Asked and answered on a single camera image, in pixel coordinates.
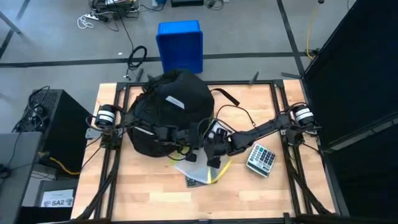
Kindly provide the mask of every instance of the blue crate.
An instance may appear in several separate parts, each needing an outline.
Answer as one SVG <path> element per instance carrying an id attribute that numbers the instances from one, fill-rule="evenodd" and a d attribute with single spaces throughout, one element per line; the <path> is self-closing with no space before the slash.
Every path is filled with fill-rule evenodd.
<path id="1" fill-rule="evenodd" d="M 161 22 L 156 35 L 163 71 L 203 71 L 203 33 L 198 21 Z"/>

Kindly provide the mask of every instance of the concrete floor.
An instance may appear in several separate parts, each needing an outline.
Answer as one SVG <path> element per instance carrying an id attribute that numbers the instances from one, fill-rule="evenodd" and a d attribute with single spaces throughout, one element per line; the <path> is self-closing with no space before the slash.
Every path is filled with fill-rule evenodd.
<path id="1" fill-rule="evenodd" d="M 30 0 L 22 18 L 17 20 L 24 1 L 27 0 L 3 0 L 0 4 L 0 11 L 23 32 L 12 36 L 0 64 L 128 57 L 131 46 L 120 21 L 120 32 L 113 32 L 95 21 L 92 21 L 93 29 L 77 28 L 78 17 L 89 13 L 88 1 Z M 146 6 L 150 6 L 150 2 L 141 0 Z M 317 1 L 283 0 L 283 3 L 298 50 L 303 52 Z M 346 4 L 346 0 L 325 1 L 320 6 L 310 38 L 311 49 L 322 47 L 326 42 L 347 13 Z M 148 57 L 158 57 L 155 41 L 158 24 L 190 19 L 200 22 L 204 54 L 292 52 L 276 0 L 230 0 L 220 11 L 204 6 L 171 8 L 168 2 L 162 12 L 143 12 L 138 19 L 124 21 L 134 44 L 146 46 Z M 0 21 L 0 44 L 8 32 L 8 26 Z M 306 68 L 309 59 L 301 59 Z M 0 132 L 12 129 L 22 115 L 28 95 L 44 85 L 66 90 L 88 111 L 93 111 L 98 85 L 125 82 L 122 76 L 126 66 L 115 63 L 0 68 Z M 160 62 L 144 63 L 142 68 L 151 75 L 162 73 Z M 204 80 L 249 80 L 257 71 L 263 80 L 282 78 L 281 72 L 298 73 L 293 57 L 226 58 L 205 60 L 204 71 L 199 76 Z"/>

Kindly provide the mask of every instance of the wooden tabletop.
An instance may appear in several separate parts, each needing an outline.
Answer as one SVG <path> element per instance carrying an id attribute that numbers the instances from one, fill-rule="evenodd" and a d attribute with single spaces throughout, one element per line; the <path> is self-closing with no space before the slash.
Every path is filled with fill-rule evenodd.
<path id="1" fill-rule="evenodd" d="M 304 101 L 299 81 L 285 80 L 284 83 L 290 105 Z M 269 85 L 222 85 L 209 86 L 209 88 L 223 88 L 233 95 L 241 102 L 240 106 L 249 111 L 256 124 L 264 123 L 275 116 Z M 113 104 L 115 90 L 115 83 L 99 86 L 95 111 L 99 105 Z M 140 92 L 141 88 L 131 88 L 129 105 Z M 120 105 L 123 104 L 123 96 L 122 92 Z M 214 93 L 213 96 L 215 111 L 222 105 L 231 104 L 219 93 Z M 247 114 L 236 108 L 223 108 L 219 118 L 237 130 L 252 128 Z M 305 136 L 305 139 L 308 145 L 317 147 L 314 139 L 309 136 Z M 98 142 L 87 147 L 85 161 L 98 148 Z M 276 154 L 275 164 L 268 178 L 246 167 L 246 160 L 251 152 L 251 149 L 248 149 L 231 158 L 232 165 L 216 184 L 187 188 L 184 175 L 173 167 L 170 159 L 151 158 L 139 154 L 125 134 L 113 220 L 275 218 L 281 217 L 284 212 L 294 216 L 279 133 L 257 142 Z M 307 185 L 325 208 L 334 212 L 320 156 L 306 146 L 300 146 L 300 154 Z M 104 150 L 97 153 L 81 172 L 72 218 L 79 216 L 95 195 L 100 182 L 103 157 Z M 300 188 L 297 184 L 296 186 L 301 209 L 305 211 Z M 102 216 L 105 214 L 107 197 L 108 193 L 104 196 Z"/>

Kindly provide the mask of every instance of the calculator keypad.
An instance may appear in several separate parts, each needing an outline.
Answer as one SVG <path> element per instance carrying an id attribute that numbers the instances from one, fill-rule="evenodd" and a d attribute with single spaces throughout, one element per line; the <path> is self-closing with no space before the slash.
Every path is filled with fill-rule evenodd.
<path id="1" fill-rule="evenodd" d="M 250 153 L 248 166 L 256 172 L 268 177 L 269 171 L 275 161 L 275 154 L 270 150 L 256 144 Z"/>

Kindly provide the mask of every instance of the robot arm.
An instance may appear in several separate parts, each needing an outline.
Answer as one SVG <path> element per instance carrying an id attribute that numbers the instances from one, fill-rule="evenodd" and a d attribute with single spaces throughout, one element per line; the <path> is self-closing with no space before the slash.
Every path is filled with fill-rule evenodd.
<path id="1" fill-rule="evenodd" d="M 208 166 L 219 168 L 220 157 L 223 155 L 234 156 L 251 147 L 253 142 L 264 138 L 276 131 L 284 130 L 289 144 L 303 143 L 302 133 L 314 130 L 313 114 L 306 104 L 293 105 L 285 113 L 279 113 L 268 122 L 249 131 L 237 131 L 227 134 L 226 131 L 216 130 L 213 138 L 204 140 L 203 146 L 208 158 Z"/>

